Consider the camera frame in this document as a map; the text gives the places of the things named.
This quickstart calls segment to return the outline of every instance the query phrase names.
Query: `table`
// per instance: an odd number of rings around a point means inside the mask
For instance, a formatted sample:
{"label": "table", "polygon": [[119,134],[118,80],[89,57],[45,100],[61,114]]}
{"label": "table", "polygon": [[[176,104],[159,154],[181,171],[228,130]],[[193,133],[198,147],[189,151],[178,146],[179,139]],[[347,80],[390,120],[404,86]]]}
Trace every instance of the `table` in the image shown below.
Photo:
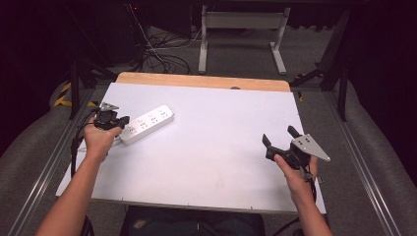
{"label": "table", "polygon": [[[288,83],[122,73],[103,100],[119,105],[119,116],[136,118],[166,104],[175,118],[129,146],[120,144],[110,150],[97,176],[94,200],[296,212],[284,176],[275,163],[265,159],[261,142],[265,132],[274,145],[289,148],[292,138],[286,133],[287,126],[291,124],[303,133]],[[84,156],[80,150],[79,164]],[[69,181],[67,171],[58,196]],[[326,213],[320,187],[316,186],[317,205]]]}

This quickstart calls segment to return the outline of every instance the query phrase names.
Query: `power strip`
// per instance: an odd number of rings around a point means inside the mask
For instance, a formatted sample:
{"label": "power strip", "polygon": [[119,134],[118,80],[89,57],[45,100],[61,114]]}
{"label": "power strip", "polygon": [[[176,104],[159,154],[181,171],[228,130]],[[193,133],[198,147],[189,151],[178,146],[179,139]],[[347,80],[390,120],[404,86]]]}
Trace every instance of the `power strip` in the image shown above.
{"label": "power strip", "polygon": [[129,145],[162,126],[174,120],[174,113],[166,105],[161,105],[154,110],[132,120],[126,125],[120,139],[124,145]]}

